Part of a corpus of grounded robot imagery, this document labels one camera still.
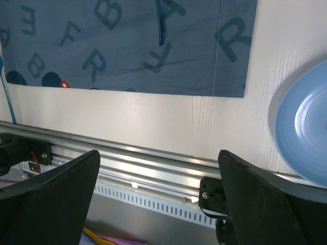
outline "red wire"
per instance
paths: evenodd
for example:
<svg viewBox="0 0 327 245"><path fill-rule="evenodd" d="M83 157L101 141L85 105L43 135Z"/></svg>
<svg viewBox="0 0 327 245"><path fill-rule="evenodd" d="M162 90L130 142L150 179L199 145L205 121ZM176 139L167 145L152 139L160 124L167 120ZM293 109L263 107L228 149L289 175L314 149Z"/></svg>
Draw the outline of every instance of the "red wire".
<svg viewBox="0 0 327 245"><path fill-rule="evenodd" d="M39 161L37 160L37 157L36 157L34 151L31 151L31 154L32 154L32 156L35 158L35 163L36 163L36 166L37 166L37 168L38 168L38 170L39 170L39 173L40 173L40 172L41 172L41 166L40 166L40 163L39 163Z"/></svg>

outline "blue plate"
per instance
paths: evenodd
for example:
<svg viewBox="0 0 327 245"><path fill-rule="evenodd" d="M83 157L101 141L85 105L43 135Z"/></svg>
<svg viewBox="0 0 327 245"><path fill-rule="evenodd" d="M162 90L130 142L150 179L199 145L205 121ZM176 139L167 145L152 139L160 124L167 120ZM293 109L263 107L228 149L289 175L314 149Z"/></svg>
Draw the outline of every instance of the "blue plate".
<svg viewBox="0 0 327 245"><path fill-rule="evenodd" d="M309 70L286 93L274 133L286 163L303 178L327 186L327 61Z"/></svg>

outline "dark blue circle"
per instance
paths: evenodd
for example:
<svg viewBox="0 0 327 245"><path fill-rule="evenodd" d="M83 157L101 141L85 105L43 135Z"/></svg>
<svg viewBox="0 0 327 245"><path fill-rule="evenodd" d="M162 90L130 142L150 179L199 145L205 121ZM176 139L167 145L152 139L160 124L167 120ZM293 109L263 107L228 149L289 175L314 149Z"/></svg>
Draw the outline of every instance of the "dark blue circle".
<svg viewBox="0 0 327 245"><path fill-rule="evenodd" d="M12 70L6 74L6 80L11 84L27 85L25 78L15 70Z"/></svg>
<svg viewBox="0 0 327 245"><path fill-rule="evenodd" d="M136 92L136 90L134 88L128 88L126 89L126 92Z"/></svg>
<svg viewBox="0 0 327 245"><path fill-rule="evenodd" d="M55 72L48 72L42 78L42 87L55 87L60 88L61 78Z"/></svg>

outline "metal bolt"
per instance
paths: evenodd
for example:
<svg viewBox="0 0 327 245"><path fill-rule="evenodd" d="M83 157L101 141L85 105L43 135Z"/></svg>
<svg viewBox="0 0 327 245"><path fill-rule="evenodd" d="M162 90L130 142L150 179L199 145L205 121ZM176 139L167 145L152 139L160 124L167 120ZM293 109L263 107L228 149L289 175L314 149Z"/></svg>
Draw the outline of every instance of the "metal bolt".
<svg viewBox="0 0 327 245"><path fill-rule="evenodd" d="M202 197L203 197L203 199L208 199L210 196L209 196L209 194L207 192L204 192L202 194Z"/></svg>

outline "blue cable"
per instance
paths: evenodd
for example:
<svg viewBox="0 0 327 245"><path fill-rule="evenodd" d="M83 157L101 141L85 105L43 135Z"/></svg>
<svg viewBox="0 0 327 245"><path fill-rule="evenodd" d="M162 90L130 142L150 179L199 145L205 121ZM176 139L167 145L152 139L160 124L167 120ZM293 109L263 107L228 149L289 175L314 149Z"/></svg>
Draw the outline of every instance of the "blue cable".
<svg viewBox="0 0 327 245"><path fill-rule="evenodd" d="M8 102L8 106L9 106L9 110L10 110L10 114L11 114L11 118L12 118L12 123L17 124L14 109L12 108L11 101L10 101L10 98L9 98L9 94L7 92L7 88L6 88L6 85L5 85L5 81L4 81L4 78L2 77L2 73L1 73L3 65L4 65L4 63L2 61L2 58L0 57L0 77L1 77L2 85L4 87L6 99L7 99L7 102Z"/></svg>
<svg viewBox="0 0 327 245"><path fill-rule="evenodd" d="M158 25L159 25L159 46L161 46L162 45L162 26L161 26L160 0L157 0L157 12L158 12Z"/></svg>

